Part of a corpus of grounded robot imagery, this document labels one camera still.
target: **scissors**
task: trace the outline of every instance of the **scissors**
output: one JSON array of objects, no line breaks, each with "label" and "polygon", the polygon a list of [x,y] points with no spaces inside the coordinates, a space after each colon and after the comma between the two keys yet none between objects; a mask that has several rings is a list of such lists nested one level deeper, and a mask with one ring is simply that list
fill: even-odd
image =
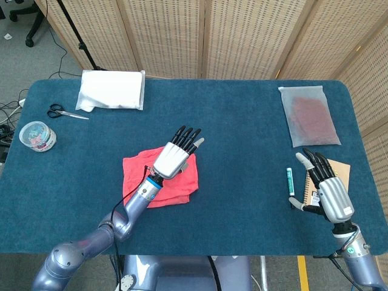
[{"label": "scissors", "polygon": [[67,115],[67,116],[75,117],[75,118],[88,119],[88,117],[83,117],[83,116],[78,115],[78,114],[66,112],[65,108],[63,108],[63,106],[59,105],[59,104],[51,104],[50,109],[47,112],[47,115],[48,115],[48,117],[51,117],[51,118],[57,118],[57,117],[60,117],[62,115]]}]

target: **red cloth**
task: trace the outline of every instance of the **red cloth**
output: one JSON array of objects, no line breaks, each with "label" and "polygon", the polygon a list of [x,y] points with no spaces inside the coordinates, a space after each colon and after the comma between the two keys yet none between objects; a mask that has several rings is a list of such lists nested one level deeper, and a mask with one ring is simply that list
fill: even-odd
[{"label": "red cloth", "polygon": [[[122,196],[126,196],[141,181],[144,173],[144,166],[151,167],[163,147],[153,150],[145,150],[137,156],[124,158],[122,168],[124,169],[124,183],[122,185]],[[198,172],[196,169],[195,155],[192,154],[187,160],[189,166],[183,173],[177,174],[171,180],[163,181],[163,188],[148,205],[149,208],[162,207],[167,205],[188,203],[189,195],[198,189]],[[132,194],[124,200],[124,205],[132,197]]]}]

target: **notebook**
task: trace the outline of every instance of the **notebook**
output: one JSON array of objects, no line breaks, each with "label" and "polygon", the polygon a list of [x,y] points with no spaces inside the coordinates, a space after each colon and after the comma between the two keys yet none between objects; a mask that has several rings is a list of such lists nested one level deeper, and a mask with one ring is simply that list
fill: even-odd
[{"label": "notebook", "polygon": [[[339,177],[345,185],[346,190],[349,187],[349,175],[350,165],[341,162],[333,161],[328,159],[330,165],[333,168],[334,174]],[[303,202],[306,205],[319,206],[319,196],[313,181],[310,178],[308,172],[306,172],[306,184],[304,186],[304,199]]]}]

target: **office chair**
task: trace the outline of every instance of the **office chair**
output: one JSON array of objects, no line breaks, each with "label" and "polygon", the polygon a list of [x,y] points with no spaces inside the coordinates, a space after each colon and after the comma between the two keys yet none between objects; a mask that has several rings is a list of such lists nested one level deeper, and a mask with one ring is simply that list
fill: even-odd
[{"label": "office chair", "polygon": [[[15,0],[15,2],[20,4],[20,3],[23,3],[24,0]],[[41,26],[42,21],[44,19],[44,14],[39,9],[38,5],[36,5],[35,2],[30,7],[10,11],[10,20],[13,22],[18,21],[18,15],[31,14],[31,13],[36,13],[36,12],[38,12],[38,14],[36,15],[35,21],[32,25],[30,32],[27,34],[27,36],[25,38],[25,44],[27,47],[34,46],[34,42],[32,40],[32,37],[34,36],[36,31],[38,30],[39,26]]]}]

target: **white plastic bag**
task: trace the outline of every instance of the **white plastic bag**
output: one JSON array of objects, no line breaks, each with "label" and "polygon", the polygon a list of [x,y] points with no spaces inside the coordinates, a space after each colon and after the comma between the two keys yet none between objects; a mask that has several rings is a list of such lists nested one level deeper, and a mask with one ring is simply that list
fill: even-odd
[{"label": "white plastic bag", "polygon": [[322,86],[279,87],[293,147],[341,144]]},{"label": "white plastic bag", "polygon": [[82,72],[76,110],[91,112],[95,107],[143,110],[145,71]]}]

